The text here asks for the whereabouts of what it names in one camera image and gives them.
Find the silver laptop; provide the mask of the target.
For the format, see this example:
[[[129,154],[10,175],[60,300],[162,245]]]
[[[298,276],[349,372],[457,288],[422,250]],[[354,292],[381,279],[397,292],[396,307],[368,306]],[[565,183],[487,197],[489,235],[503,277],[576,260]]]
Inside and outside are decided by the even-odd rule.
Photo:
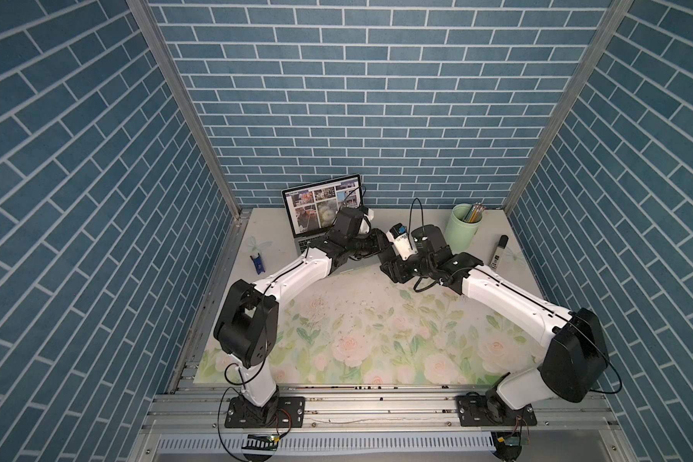
[[[361,178],[354,174],[286,189],[282,198],[296,249],[303,253],[313,240],[325,236],[339,210],[361,205]]]

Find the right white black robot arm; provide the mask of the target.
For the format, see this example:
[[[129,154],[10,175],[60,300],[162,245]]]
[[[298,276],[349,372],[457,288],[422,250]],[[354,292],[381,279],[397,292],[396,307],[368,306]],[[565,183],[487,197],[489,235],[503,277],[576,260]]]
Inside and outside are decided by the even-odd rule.
[[[380,269],[393,282],[429,279],[448,287],[489,306],[544,348],[539,365],[508,373],[486,392],[484,411],[492,423],[540,400],[581,402],[608,368],[604,332],[592,311],[554,305],[504,280],[479,258],[453,253],[437,226],[410,232],[397,224],[377,242]]]

